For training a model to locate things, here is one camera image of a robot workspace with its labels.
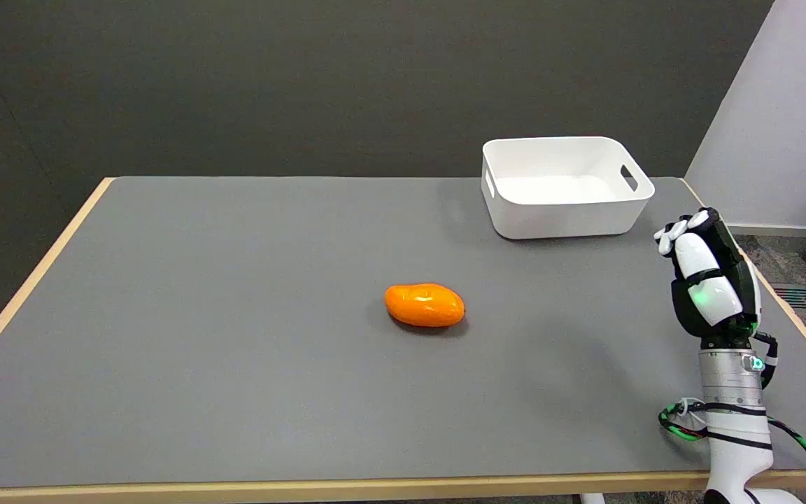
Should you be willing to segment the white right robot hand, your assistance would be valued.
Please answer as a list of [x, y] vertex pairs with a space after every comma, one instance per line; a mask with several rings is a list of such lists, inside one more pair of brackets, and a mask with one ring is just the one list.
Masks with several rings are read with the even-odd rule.
[[653, 234], [674, 268], [672, 306], [681, 327], [703, 349], [748, 349], [761, 318], [751, 263], [712, 207], [681, 215]]

